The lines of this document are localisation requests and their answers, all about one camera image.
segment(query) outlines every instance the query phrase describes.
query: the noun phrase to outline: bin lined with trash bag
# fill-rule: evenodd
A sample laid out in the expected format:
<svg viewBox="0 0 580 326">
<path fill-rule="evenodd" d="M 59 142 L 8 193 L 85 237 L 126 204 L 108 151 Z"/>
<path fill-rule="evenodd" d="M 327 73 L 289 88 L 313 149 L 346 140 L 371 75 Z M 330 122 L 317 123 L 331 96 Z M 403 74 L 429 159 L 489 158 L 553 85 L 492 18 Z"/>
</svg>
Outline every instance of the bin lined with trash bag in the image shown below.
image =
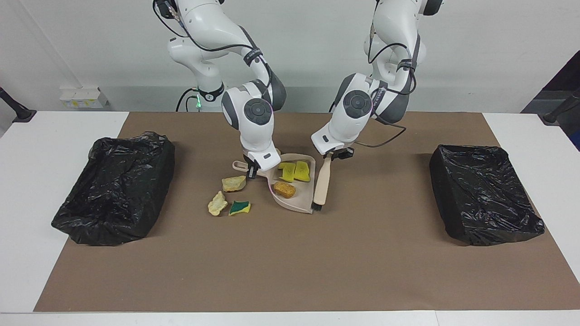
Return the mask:
<svg viewBox="0 0 580 326">
<path fill-rule="evenodd" d="M 144 238 L 159 217 L 174 168 L 175 146 L 165 136 L 99 139 L 52 226 L 77 244 Z"/>
<path fill-rule="evenodd" d="M 505 150 L 439 145 L 430 170 L 437 206 L 452 238 L 487 246 L 527 241 L 545 232 Z"/>
</svg>

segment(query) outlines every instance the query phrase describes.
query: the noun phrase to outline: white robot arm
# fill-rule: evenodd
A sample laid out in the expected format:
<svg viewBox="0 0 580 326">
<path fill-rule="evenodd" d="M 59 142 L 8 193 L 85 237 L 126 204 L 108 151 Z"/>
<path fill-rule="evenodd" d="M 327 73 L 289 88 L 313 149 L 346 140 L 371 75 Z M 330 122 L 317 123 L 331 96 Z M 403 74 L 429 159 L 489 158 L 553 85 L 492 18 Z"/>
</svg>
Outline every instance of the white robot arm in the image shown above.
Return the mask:
<svg viewBox="0 0 580 326">
<path fill-rule="evenodd" d="M 272 142 L 273 112 L 284 105 L 286 91 L 245 29 L 223 13 L 223 2 L 155 0 L 154 5 L 157 4 L 162 16 L 177 20 L 183 27 L 186 38 L 170 40 L 169 53 L 196 76 L 202 107 L 219 104 L 227 122 L 240 131 L 244 157 L 250 167 L 248 176 L 253 179 L 258 169 L 266 171 L 280 163 Z M 230 52 L 242 56 L 257 78 L 224 91 L 219 70 L 208 60 Z"/>
<path fill-rule="evenodd" d="M 320 154 L 349 148 L 371 117 L 386 125 L 403 118 L 416 88 L 415 69 L 426 52 L 418 34 L 419 17 L 434 15 L 442 2 L 377 0 L 365 42 L 372 77 L 357 73 L 342 82 L 330 122 L 311 137 Z"/>
</svg>

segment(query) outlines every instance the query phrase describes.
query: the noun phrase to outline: beige dustpan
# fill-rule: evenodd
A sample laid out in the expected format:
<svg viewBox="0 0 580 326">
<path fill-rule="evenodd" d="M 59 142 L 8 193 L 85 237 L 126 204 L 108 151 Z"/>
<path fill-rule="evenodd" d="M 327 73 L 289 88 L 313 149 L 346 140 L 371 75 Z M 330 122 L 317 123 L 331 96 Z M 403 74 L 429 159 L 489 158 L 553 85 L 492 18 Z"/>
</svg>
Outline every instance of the beige dustpan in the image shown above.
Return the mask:
<svg viewBox="0 0 580 326">
<path fill-rule="evenodd" d="M 310 167 L 310 182 L 294 181 L 292 185 L 296 187 L 296 195 L 290 199 L 279 196 L 272 190 L 274 183 L 283 181 L 280 179 L 282 170 L 273 168 L 266 172 L 258 170 L 258 175 L 268 179 L 268 187 L 278 205 L 290 209 L 291 211 L 312 214 L 312 200 L 314 199 L 314 175 L 316 173 L 316 161 L 312 156 L 302 154 L 283 154 L 280 156 L 282 162 L 303 161 L 308 163 Z M 235 161 L 232 164 L 234 170 L 247 172 L 248 164 L 240 161 Z"/>
</svg>

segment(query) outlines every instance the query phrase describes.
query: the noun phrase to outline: wooden brush handle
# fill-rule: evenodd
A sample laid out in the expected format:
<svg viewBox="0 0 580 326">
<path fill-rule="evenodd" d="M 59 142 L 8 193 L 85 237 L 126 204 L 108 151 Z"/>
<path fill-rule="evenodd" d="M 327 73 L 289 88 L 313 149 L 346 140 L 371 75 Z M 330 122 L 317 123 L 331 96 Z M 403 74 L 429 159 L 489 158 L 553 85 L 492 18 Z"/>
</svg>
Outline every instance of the wooden brush handle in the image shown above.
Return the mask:
<svg viewBox="0 0 580 326">
<path fill-rule="evenodd" d="M 324 159 L 324 164 L 318 173 L 318 180 L 316 181 L 316 190 L 314 191 L 314 203 L 318 205 L 326 204 L 326 197 L 328 194 L 328 183 L 330 182 L 330 163 L 332 159 L 327 157 Z"/>
</svg>

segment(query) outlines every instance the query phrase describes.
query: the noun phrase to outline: brown paper mat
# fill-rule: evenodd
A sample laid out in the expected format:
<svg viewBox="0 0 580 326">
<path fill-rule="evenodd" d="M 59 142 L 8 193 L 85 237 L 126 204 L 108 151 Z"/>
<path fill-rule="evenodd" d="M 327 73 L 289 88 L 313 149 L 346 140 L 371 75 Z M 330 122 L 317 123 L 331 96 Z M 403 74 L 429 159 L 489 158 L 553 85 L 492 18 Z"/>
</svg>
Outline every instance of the brown paper mat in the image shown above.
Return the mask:
<svg viewBox="0 0 580 326">
<path fill-rule="evenodd" d="M 277 114 L 276 145 L 319 158 L 326 114 Z M 248 215 L 214 218 L 221 178 L 239 175 L 239 133 L 221 114 L 131 113 L 120 137 L 168 135 L 175 178 L 146 239 L 116 248 L 69 241 L 35 311 L 368 311 L 580 309 L 580 285 L 549 233 L 464 247 L 439 217 L 429 159 L 439 144 L 498 145 L 481 114 L 409 113 L 389 146 L 335 161 L 327 205 L 302 215 L 265 180 L 228 194 Z M 371 121 L 360 140 L 396 130 Z"/>
</svg>

